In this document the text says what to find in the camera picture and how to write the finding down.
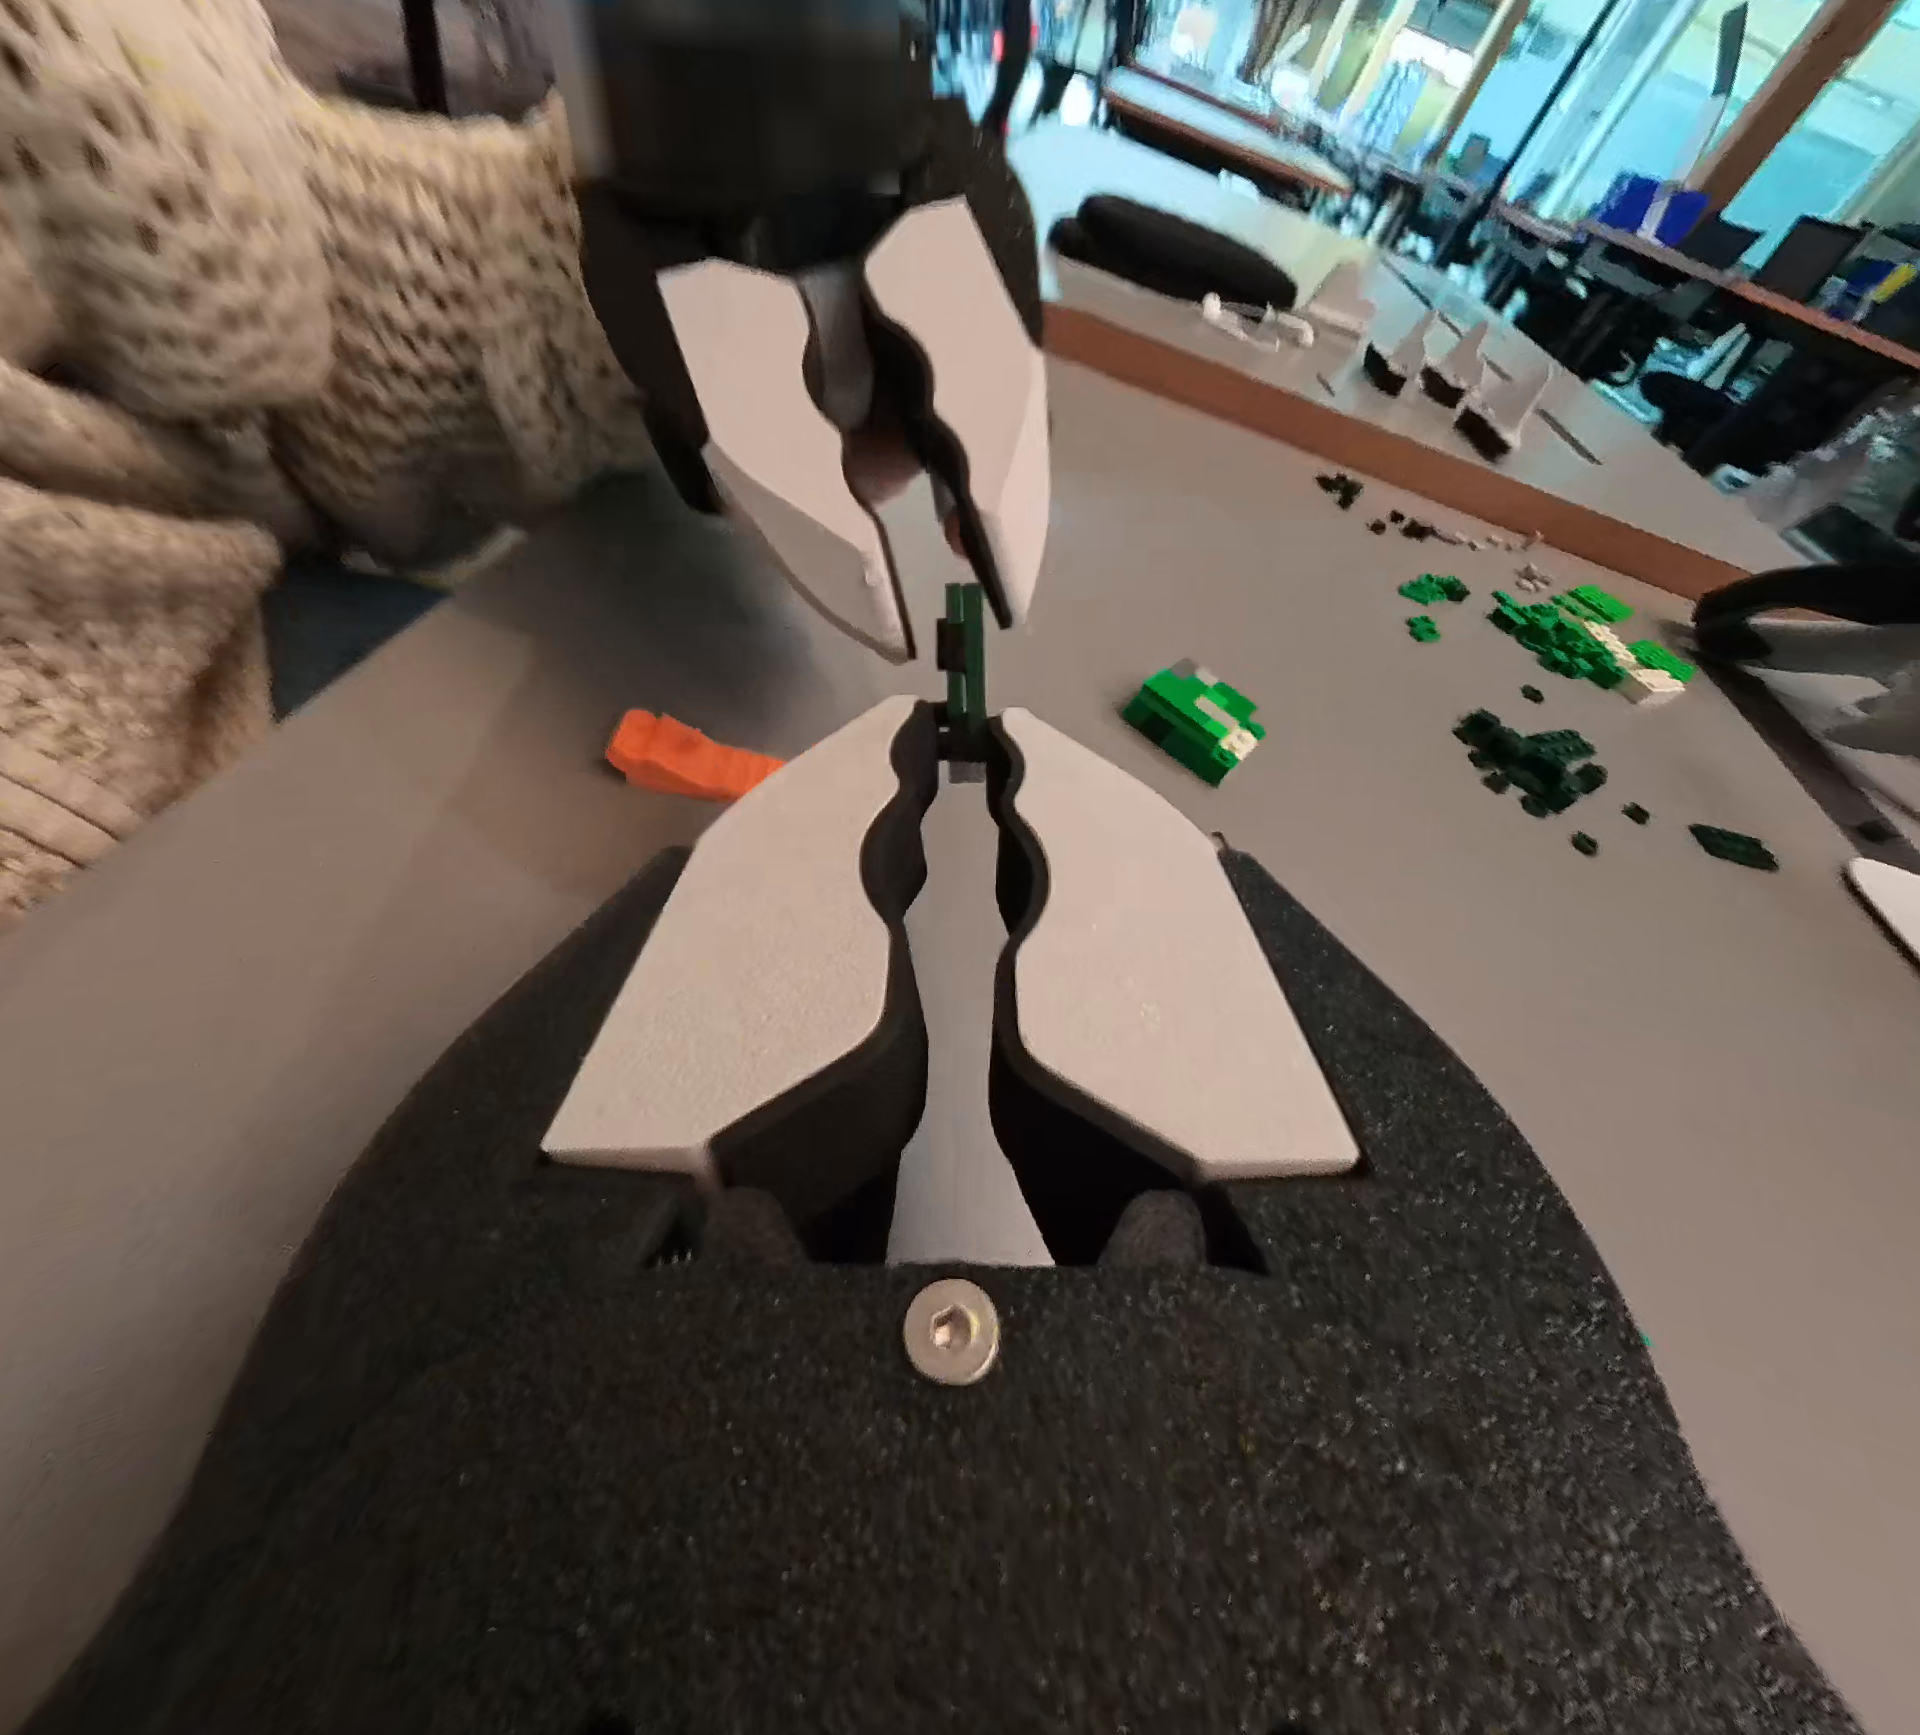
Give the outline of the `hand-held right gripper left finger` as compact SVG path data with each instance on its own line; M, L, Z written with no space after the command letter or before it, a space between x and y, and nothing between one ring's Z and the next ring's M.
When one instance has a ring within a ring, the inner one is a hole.
M833 1235L899 1178L927 1108L906 912L940 714L890 695L693 845L541 1152L773 1194Z

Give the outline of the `orange brick separator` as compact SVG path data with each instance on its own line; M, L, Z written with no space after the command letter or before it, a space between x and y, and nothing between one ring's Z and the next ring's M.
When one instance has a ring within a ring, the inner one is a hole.
M697 804L738 804L785 766L773 756L712 742L648 709L623 714L605 764L637 788Z

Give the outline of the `dark green lego plate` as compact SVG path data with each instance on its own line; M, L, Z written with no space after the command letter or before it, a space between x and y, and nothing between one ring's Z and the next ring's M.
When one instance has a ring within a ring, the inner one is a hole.
M940 760L952 784L979 784L985 780L987 738L987 608L983 590L972 580L952 580L945 585L944 616L966 622L968 667L962 677L940 673L945 678Z

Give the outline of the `scattered tiny dark lego pieces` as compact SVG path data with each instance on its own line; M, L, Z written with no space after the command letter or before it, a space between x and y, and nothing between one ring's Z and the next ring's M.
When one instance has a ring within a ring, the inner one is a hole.
M1356 512L1362 497L1369 494L1365 483L1352 476L1352 474L1314 474L1314 487L1339 511L1339 512ZM1474 532L1463 528L1449 528L1449 523L1436 523L1431 519L1422 519L1417 512L1406 512L1401 507L1379 507L1375 504L1362 516L1362 528L1377 535L1377 538L1401 538L1408 543L1436 543L1436 547L1449 547L1449 550L1470 550L1470 553L1505 553L1505 556L1528 556L1536 547L1542 547L1539 532Z

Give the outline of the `green and white lego build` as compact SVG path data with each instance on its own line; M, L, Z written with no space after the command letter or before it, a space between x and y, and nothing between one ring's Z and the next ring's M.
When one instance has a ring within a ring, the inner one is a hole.
M1252 698L1190 659L1147 677L1121 707L1121 721L1210 788L1263 742Z

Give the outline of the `pile of dark green lego pieces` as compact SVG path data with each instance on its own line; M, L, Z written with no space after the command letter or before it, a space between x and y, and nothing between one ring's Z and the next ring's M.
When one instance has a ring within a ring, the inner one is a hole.
M1532 819L1559 819L1611 787L1611 769L1576 729L1522 732L1489 709L1470 709L1453 725L1482 788L1511 797ZM1773 847L1746 830L1710 819L1687 823L1688 843L1710 859L1749 873L1781 871Z

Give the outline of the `person's left forearm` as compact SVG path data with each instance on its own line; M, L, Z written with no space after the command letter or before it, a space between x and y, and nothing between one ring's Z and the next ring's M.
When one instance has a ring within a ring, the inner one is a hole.
M260 0L4 0L4 512L441 564L650 454L569 139L309 91Z

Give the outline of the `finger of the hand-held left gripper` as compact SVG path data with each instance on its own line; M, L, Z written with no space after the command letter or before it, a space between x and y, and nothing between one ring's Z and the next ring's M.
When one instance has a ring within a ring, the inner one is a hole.
M1051 529L1045 356L962 198L904 212L861 278L975 578L999 629L1024 629Z
M820 616L893 666L916 659L890 547L806 383L802 287L738 263L675 266L657 285L723 507Z

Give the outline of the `black and grey device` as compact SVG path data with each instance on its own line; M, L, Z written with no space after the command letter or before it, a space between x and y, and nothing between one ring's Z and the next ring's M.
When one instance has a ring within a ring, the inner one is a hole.
M1691 649L1715 666L1876 683L1828 742L1916 760L1914 562L1749 574L1691 605Z

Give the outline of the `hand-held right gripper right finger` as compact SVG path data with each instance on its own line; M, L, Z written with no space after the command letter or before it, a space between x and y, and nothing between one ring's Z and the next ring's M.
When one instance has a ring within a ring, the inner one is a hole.
M987 1116L1042 1235L1148 1191L1345 1178L1362 1150L1215 843L1011 707L987 729L996 911Z

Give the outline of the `white flat stand base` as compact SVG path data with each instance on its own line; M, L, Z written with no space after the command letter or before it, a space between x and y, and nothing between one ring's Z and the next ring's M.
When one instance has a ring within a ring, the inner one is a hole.
M1845 883L1862 908L1883 928L1893 945L1916 967L1920 961L1920 880L1883 859L1850 859Z

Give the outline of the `black oval case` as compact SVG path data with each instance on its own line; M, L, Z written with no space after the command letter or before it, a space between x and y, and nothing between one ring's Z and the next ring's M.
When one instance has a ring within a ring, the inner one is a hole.
M1086 194L1052 221L1048 249L1185 304L1206 295L1251 314L1289 314L1297 304L1297 283L1258 249L1123 194Z

